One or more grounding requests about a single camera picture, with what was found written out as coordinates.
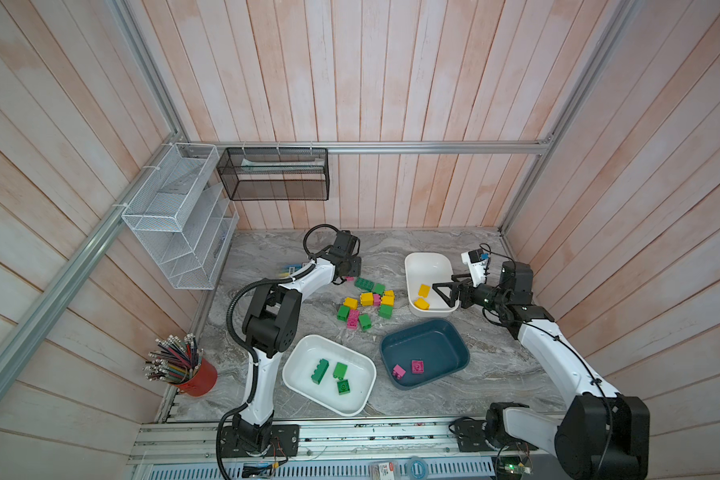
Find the dark green 2x4 lego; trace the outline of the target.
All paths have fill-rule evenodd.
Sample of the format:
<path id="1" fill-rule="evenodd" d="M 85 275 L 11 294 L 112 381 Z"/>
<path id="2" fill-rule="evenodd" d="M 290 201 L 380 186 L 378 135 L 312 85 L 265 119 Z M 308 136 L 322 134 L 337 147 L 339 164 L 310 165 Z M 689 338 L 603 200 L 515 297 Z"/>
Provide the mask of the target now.
<path id="1" fill-rule="evenodd" d="M 372 292 L 375 286 L 375 282 L 362 277 L 356 277 L 354 285 L 364 292 Z"/>

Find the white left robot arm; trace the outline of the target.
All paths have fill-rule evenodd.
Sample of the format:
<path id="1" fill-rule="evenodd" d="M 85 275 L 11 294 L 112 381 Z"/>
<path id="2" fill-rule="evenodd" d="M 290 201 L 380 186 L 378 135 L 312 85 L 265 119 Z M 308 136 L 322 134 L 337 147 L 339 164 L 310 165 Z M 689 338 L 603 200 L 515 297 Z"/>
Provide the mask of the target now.
<path id="1" fill-rule="evenodd" d="M 303 266 L 244 286 L 226 312 L 227 333 L 246 351 L 248 368 L 244 400 L 222 416 L 218 436 L 231 434 L 238 448 L 254 455 L 270 448 L 277 371 L 296 337 L 303 301 L 361 272 L 360 240 L 348 230 L 319 224 L 305 233 L 302 247 L 308 257 Z"/>

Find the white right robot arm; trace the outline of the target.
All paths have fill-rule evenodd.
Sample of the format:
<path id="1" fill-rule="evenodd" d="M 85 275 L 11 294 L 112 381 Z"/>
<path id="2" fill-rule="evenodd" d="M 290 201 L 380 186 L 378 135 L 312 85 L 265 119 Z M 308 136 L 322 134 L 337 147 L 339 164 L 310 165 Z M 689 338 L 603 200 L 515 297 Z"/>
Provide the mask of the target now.
<path id="1" fill-rule="evenodd" d="M 502 449 L 525 443 L 554 456 L 572 479 L 644 479 L 649 466 L 650 411 L 606 381 L 566 339 L 543 307 L 533 302 L 533 271 L 506 260 L 489 286 L 487 260 L 469 253 L 464 275 L 435 283 L 450 307 L 477 306 L 493 315 L 543 367 L 566 411 L 557 419 L 516 402 L 494 402 L 485 420 L 487 443 Z"/>

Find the yellow lego brick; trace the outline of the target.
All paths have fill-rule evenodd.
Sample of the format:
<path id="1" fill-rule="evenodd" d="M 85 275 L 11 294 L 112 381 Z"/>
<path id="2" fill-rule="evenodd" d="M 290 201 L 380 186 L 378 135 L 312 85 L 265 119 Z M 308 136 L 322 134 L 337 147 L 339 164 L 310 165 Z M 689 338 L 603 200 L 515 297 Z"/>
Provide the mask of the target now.
<path id="1" fill-rule="evenodd" d="M 418 295 L 422 298 L 426 298 L 429 295 L 430 291 L 431 291 L 431 287 L 429 285 L 422 284 L 419 287 Z"/>
<path id="2" fill-rule="evenodd" d="M 373 306 L 375 304 L 374 294 L 367 292 L 360 296 L 360 304 L 362 306 Z"/>
<path id="3" fill-rule="evenodd" d="M 419 310 L 428 310 L 430 308 L 430 304 L 424 299 L 424 298 L 418 298 L 414 302 L 414 306 Z"/>
<path id="4" fill-rule="evenodd" d="M 382 305 L 389 306 L 389 307 L 394 307 L 394 305 L 395 305 L 395 294 L 394 294 L 394 292 L 393 292 L 392 290 L 388 290 L 388 291 L 385 291 L 385 292 L 384 292 L 384 294 L 383 294 L 383 296 L 382 296 L 381 304 L 382 304 Z"/>
<path id="5" fill-rule="evenodd" d="M 343 306 L 347 307 L 351 311 L 357 311 L 359 309 L 359 300 L 355 298 L 346 298 L 343 302 Z"/>

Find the white rectangular bin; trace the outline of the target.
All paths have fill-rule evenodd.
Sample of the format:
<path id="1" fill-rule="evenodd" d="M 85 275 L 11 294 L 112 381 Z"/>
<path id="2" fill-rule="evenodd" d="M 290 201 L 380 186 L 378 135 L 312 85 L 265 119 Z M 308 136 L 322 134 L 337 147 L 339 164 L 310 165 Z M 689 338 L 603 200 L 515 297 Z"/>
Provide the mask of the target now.
<path id="1" fill-rule="evenodd" d="M 440 253 L 414 252 L 405 258 L 406 288 L 409 300 L 410 311 L 421 318 L 440 318 L 450 315 L 457 308 L 449 308 L 443 300 L 432 290 L 432 284 L 438 282 L 450 282 L 453 269 L 450 260 Z M 424 298 L 430 308 L 426 311 L 419 310 L 414 306 L 418 298 L 419 287 L 422 284 L 429 285 L 431 291 Z"/>
<path id="2" fill-rule="evenodd" d="M 322 382 L 315 385 L 310 376 L 320 359 L 328 360 L 329 367 Z M 348 366 L 344 379 L 349 381 L 351 391 L 346 395 L 338 394 L 338 380 L 332 376 L 337 362 Z M 376 378 L 377 370 L 369 357 L 319 335 L 301 339 L 282 370 L 283 382 L 289 389 L 343 417 L 362 412 Z"/>

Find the white rectangular bin far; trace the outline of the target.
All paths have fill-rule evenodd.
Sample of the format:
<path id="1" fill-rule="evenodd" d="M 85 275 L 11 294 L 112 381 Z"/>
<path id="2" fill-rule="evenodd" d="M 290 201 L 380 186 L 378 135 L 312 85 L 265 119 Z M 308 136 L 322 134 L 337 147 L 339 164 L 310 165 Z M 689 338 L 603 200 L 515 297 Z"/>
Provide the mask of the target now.
<path id="1" fill-rule="evenodd" d="M 440 253 L 414 252 L 405 258 L 406 288 L 409 300 L 410 311 L 421 318 L 440 318 L 450 315 L 457 308 L 449 308 L 443 300 L 432 290 L 432 284 L 438 282 L 450 282 L 453 269 L 450 260 Z M 430 308 L 426 311 L 419 310 L 414 306 L 418 298 L 419 287 L 422 284 L 429 285 L 431 291 L 424 298 Z"/>

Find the teal rectangular bin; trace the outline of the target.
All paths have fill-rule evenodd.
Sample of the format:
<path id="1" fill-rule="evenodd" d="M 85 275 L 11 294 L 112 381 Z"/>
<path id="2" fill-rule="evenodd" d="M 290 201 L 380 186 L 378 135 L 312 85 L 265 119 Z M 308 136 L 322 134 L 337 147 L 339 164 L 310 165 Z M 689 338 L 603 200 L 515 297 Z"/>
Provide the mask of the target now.
<path id="1" fill-rule="evenodd" d="M 445 319 L 431 319 L 387 335 L 380 345 L 381 358 L 393 385 L 411 390 L 465 369 L 469 350 L 455 326 Z M 411 362 L 424 362 L 425 372 L 412 373 Z M 405 376 L 397 380 L 392 370 L 400 365 Z"/>

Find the highlighter marker pack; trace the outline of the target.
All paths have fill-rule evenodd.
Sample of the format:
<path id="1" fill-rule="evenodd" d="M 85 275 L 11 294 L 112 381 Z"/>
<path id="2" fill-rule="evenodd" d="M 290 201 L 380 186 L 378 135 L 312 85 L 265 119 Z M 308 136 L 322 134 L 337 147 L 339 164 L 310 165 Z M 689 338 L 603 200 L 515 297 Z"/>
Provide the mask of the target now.
<path id="1" fill-rule="evenodd" d="M 296 264 L 285 265 L 281 269 L 280 278 L 285 283 L 293 282 L 296 279 L 298 279 L 304 275 L 304 272 L 306 271 L 308 266 L 309 266 L 309 263 L 296 263 Z"/>

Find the black mesh wall basket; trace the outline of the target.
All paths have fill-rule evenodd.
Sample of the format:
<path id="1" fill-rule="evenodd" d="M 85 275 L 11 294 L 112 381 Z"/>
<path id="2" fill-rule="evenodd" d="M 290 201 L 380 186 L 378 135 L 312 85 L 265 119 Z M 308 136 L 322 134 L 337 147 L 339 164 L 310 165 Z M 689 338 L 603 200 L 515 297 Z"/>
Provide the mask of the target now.
<path id="1" fill-rule="evenodd" d="M 307 147 L 227 147 L 216 167 L 233 201 L 326 201 L 328 151 Z"/>

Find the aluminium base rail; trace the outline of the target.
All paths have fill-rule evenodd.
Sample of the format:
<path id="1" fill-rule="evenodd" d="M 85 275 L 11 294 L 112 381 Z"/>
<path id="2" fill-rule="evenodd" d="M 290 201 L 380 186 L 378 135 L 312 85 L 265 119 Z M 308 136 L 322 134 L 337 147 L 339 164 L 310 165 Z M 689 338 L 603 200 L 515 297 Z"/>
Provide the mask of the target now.
<path id="1" fill-rule="evenodd" d="M 451 417 L 298 420 L 294 437 L 264 456 L 216 459 L 212 422 L 148 424 L 126 463 L 128 479 L 499 479 L 521 464 L 525 479 L 562 479 L 555 459 L 528 447 L 462 452 Z"/>

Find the green square lego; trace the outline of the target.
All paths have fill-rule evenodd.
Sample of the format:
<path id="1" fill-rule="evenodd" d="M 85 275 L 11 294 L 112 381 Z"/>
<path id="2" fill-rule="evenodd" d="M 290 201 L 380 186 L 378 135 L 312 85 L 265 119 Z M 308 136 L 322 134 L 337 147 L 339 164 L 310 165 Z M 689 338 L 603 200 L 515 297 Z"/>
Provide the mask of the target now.
<path id="1" fill-rule="evenodd" d="M 349 381 L 347 379 L 338 380 L 337 381 L 337 390 L 338 390 L 339 395 L 349 394 L 351 391 Z"/>

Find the red cup of pencils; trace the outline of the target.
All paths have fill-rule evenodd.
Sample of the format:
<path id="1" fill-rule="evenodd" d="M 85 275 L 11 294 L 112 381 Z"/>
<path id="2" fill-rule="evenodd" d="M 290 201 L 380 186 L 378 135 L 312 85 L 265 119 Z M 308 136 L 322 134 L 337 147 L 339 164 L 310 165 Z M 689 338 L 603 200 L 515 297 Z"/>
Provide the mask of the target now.
<path id="1" fill-rule="evenodd" d="M 143 368 L 149 381 L 164 382 L 195 398 L 206 395 L 216 385 L 217 370 L 204 357 L 194 334 L 157 339 L 156 346 Z"/>

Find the long green lego brick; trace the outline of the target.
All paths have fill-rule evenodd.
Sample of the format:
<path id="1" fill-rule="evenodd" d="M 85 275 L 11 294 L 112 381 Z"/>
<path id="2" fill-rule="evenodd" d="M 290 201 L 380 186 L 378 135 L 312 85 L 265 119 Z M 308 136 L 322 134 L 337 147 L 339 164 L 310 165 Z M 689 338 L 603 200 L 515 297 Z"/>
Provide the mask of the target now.
<path id="1" fill-rule="evenodd" d="M 319 385 L 325 377 L 325 374 L 329 367 L 329 361 L 326 359 L 320 359 L 310 376 L 311 381 L 315 385 Z"/>

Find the white rectangular bin near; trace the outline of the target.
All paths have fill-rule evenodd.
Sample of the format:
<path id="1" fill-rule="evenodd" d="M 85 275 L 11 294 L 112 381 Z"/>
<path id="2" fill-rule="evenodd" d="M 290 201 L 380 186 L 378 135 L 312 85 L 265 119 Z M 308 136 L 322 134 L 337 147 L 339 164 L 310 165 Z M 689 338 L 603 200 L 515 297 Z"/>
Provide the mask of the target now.
<path id="1" fill-rule="evenodd" d="M 322 382 L 315 385 L 310 376 L 320 359 L 328 360 L 329 367 Z M 351 391 L 346 395 L 338 394 L 338 380 L 332 376 L 337 362 L 348 366 L 344 379 L 349 381 Z M 301 339 L 282 370 L 283 382 L 289 389 L 343 417 L 362 412 L 376 378 L 377 370 L 369 357 L 319 335 Z"/>

